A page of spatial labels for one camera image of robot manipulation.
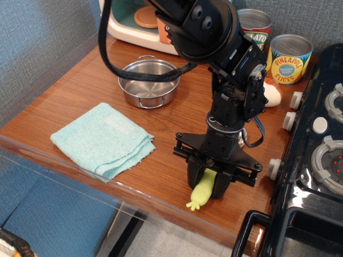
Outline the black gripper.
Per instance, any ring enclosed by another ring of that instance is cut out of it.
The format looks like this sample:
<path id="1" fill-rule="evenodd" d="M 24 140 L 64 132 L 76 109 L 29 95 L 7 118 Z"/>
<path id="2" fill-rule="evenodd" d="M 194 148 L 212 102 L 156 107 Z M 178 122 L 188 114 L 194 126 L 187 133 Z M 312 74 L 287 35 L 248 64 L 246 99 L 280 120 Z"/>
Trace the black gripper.
<path id="1" fill-rule="evenodd" d="M 223 126 L 210 117 L 207 125 L 205 134 L 175 134 L 174 154 L 186 159 L 188 185 L 194 189 L 205 169 L 209 168 L 217 173 L 211 195 L 213 199 L 221 198 L 231 182 L 238 181 L 253 187 L 263 166 L 245 153 L 239 142 L 243 140 L 245 146 L 254 148 L 262 144 L 263 137 L 249 143 L 244 133 L 244 122 Z"/>

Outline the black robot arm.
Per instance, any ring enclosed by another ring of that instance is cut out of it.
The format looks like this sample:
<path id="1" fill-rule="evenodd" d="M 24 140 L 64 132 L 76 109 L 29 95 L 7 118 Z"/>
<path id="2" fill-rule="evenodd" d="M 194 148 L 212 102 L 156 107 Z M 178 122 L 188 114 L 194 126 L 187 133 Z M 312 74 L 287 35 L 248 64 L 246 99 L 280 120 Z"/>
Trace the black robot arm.
<path id="1" fill-rule="evenodd" d="M 229 1 L 151 1 L 168 27 L 178 55 L 206 64 L 212 73 L 212 106 L 205 134 L 178 133 L 174 154 L 186 159 L 188 183 L 199 184 L 205 169 L 215 171 L 212 198 L 222 197 L 231 182 L 254 186 L 262 165 L 239 146 L 245 123 L 265 129 L 266 56 L 242 30 Z"/>

